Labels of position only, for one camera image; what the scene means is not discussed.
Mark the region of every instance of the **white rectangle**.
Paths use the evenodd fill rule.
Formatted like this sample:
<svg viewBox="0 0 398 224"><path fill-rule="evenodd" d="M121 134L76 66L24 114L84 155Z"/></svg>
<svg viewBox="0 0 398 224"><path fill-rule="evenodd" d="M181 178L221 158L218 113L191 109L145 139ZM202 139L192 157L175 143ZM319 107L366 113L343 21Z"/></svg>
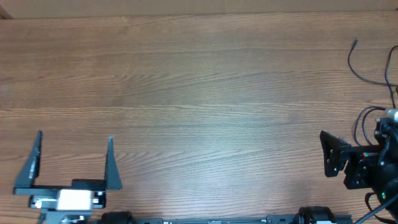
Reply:
<svg viewBox="0 0 398 224"><path fill-rule="evenodd" d="M91 210L93 206L93 193L90 190L59 191L57 210Z"/></svg>

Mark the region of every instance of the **wall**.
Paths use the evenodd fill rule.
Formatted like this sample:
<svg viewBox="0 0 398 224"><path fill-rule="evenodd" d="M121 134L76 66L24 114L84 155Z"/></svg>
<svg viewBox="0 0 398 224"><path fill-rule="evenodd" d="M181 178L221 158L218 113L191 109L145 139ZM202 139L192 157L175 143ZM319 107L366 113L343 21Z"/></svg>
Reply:
<svg viewBox="0 0 398 224"><path fill-rule="evenodd" d="M395 10L397 0L0 0L8 19Z"/></svg>

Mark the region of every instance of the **cable tip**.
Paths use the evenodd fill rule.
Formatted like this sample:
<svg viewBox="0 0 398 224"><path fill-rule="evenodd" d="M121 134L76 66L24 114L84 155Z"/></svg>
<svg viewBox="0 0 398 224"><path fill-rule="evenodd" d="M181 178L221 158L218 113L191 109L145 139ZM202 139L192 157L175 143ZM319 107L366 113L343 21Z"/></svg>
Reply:
<svg viewBox="0 0 398 224"><path fill-rule="evenodd" d="M353 44L352 49L354 49L354 47L356 46L357 43L358 43L358 39L356 39L356 40L354 41L354 44Z"/></svg>

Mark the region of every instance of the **wooden table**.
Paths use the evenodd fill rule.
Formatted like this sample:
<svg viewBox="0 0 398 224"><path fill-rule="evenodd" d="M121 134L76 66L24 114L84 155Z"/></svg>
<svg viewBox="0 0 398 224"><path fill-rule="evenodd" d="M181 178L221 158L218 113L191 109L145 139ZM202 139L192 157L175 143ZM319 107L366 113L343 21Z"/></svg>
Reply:
<svg viewBox="0 0 398 224"><path fill-rule="evenodd" d="M323 205L359 218L370 189L324 176L318 135L353 143L364 107L391 107L388 89L346 61L358 38L353 66L383 82L397 21L396 11L0 21L0 223L36 222L12 185L38 129L37 184L103 178L115 137L123 189L95 217ZM397 71L393 59L392 83Z"/></svg>

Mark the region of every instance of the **wooden surface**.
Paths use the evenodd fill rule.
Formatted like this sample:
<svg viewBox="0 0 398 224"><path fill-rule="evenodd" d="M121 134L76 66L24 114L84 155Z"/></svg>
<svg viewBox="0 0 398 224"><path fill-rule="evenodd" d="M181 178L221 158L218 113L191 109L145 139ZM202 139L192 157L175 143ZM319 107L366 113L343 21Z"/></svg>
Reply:
<svg viewBox="0 0 398 224"><path fill-rule="evenodd" d="M8 19L395 10L397 0L0 0Z"/></svg>
<svg viewBox="0 0 398 224"><path fill-rule="evenodd" d="M96 217L323 205L359 218L370 190L324 176L318 135L353 142L364 107L390 106L387 88L358 80L346 59L358 38L353 66L382 82L397 21L395 11L0 21L0 223L38 216L12 195L38 129L38 184L102 178L115 136L124 187ZM394 56L392 83L397 72Z"/></svg>

